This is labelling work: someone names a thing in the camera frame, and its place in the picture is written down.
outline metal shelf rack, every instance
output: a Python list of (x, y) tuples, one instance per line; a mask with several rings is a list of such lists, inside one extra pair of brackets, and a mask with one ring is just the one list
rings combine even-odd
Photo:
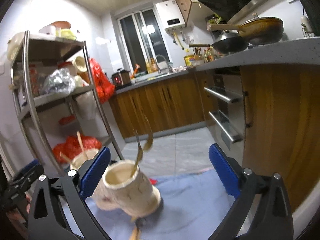
[(59, 175), (64, 175), (65, 171), (61, 164), (57, 162), (55, 159), (49, 142), (46, 138), (44, 130), (41, 126), (38, 113), (47, 109), (50, 109), (54, 106), (59, 104), (66, 103), (71, 112), (73, 112), (76, 116), (77, 113), (75, 112), (74, 107), (74, 99), (82, 95), (88, 91), (93, 91), (93, 95), (95, 101), (97, 103), (97, 107), (102, 118), (103, 124), (108, 132), (108, 136), (103, 138), (98, 138), (101, 143), (105, 146), (109, 144), (113, 144), (119, 158), (123, 160), (123, 156), (121, 154), (121, 150), (113, 136), (111, 131), (110, 125), (108, 124), (107, 118), (104, 114), (102, 105), (99, 101), (97, 90), (94, 85), (89, 85), (87, 87), (76, 88), (70, 95), (65, 95), (64, 93), (50, 93), (47, 95), (39, 96), (33, 98), (32, 90), (31, 90), (31, 82), (29, 76), (29, 61), (42, 61), (44, 64), (57, 64), (60, 61), (66, 61), (71, 56), (83, 50), (84, 59), (86, 62), (86, 67), (89, 75), (89, 79), (91, 84), (94, 84), (90, 63), (89, 63), (89, 56), (87, 51), (87, 45), (85, 41), (73, 41), (69, 39), (64, 39), (60, 37), (48, 36), (48, 35), (37, 35), (37, 34), (30, 34), (29, 31), (25, 31), (24, 39), (20, 44), (18, 49), (17, 55), (12, 62), (11, 68), (11, 79), (13, 82), (14, 71), (16, 68), (17, 62), (22, 62), (22, 70), (23, 70), (23, 80), (26, 92), (26, 98), (28, 104), (21, 108), (18, 100), (18, 91), (13, 91), (13, 101), (15, 106), (15, 111), (17, 114), (18, 122), (23, 133), (23, 136), (26, 140), (27, 146), (30, 149), (31, 153), (33, 154), (34, 158), (38, 159), (42, 165), (41, 156), (37, 153), (34, 149), (31, 140), (28, 137), (26, 128), (24, 126), (24, 119), (27, 117), (31, 117), (32, 122), (35, 126), (36, 132), (40, 138), (40, 141), (44, 147), (44, 150), (49, 157), (51, 164), (55, 167)]

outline silver screw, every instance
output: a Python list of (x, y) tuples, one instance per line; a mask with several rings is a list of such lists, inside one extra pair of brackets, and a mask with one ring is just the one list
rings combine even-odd
[(40, 181), (44, 181), (46, 178), (47, 178), (46, 175), (41, 175), (41, 176), (39, 177), (39, 180), (40, 180)]
[(252, 174), (252, 170), (249, 169), (249, 168), (245, 168), (245, 169), (243, 170), (243, 172), (244, 172), (244, 174), (247, 174), (247, 175), (251, 175), (251, 174)]
[(73, 176), (76, 175), (76, 174), (77, 174), (77, 171), (76, 171), (76, 170), (71, 170), (71, 171), (68, 172), (68, 176), (69, 176), (69, 177), (73, 177)]
[(276, 178), (276, 179), (281, 179), (281, 175), (279, 173), (275, 173), (273, 174), (273, 176)]

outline red plastic bag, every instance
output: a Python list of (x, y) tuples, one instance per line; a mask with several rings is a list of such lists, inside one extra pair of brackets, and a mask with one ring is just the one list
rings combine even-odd
[[(81, 135), (81, 139), (85, 150), (100, 149), (102, 147), (101, 142), (94, 137)], [(57, 144), (52, 151), (59, 163), (66, 163), (66, 161), (60, 157), (60, 152), (72, 160), (81, 153), (81, 147), (77, 137), (68, 136), (65, 143)]]
[(98, 97), (100, 99), (100, 103), (103, 104), (112, 97), (116, 86), (109, 82), (106, 75), (103, 73), (101, 66), (94, 58), (90, 58), (89, 62), (94, 84), (97, 88)]

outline rice cooker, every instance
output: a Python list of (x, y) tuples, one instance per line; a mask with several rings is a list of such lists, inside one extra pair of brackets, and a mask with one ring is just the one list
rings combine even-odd
[(116, 89), (131, 85), (129, 71), (123, 68), (117, 69), (117, 72), (112, 74), (111, 79)]

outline pan handle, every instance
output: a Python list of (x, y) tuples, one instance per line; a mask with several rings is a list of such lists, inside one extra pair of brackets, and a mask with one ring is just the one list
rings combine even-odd
[(208, 24), (207, 30), (208, 31), (223, 31), (223, 30), (241, 30), (240, 25), (233, 25), (233, 24)]
[(189, 44), (189, 48), (210, 47), (210, 44)]

